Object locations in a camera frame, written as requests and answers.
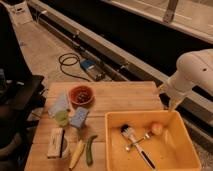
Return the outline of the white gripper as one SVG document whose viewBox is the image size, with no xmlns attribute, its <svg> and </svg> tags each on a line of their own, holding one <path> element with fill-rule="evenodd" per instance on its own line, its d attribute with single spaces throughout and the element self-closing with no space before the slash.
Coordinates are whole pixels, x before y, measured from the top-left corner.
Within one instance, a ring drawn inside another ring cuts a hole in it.
<svg viewBox="0 0 213 171">
<path fill-rule="evenodd" d="M 175 72 L 165 82 L 166 94 L 171 98 L 169 100 L 169 111 L 174 111 L 181 103 L 182 98 L 192 90 L 195 84 L 184 77 L 180 72 Z"/>
</svg>

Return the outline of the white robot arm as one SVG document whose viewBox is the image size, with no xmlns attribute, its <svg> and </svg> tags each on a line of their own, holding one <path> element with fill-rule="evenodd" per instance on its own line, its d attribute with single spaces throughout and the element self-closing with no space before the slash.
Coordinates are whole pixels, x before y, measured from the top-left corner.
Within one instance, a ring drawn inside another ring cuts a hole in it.
<svg viewBox="0 0 213 171">
<path fill-rule="evenodd" d="M 213 96 L 213 49 L 187 52 L 178 58 L 176 72 L 165 82 L 169 110 L 175 110 L 195 86 Z"/>
</svg>

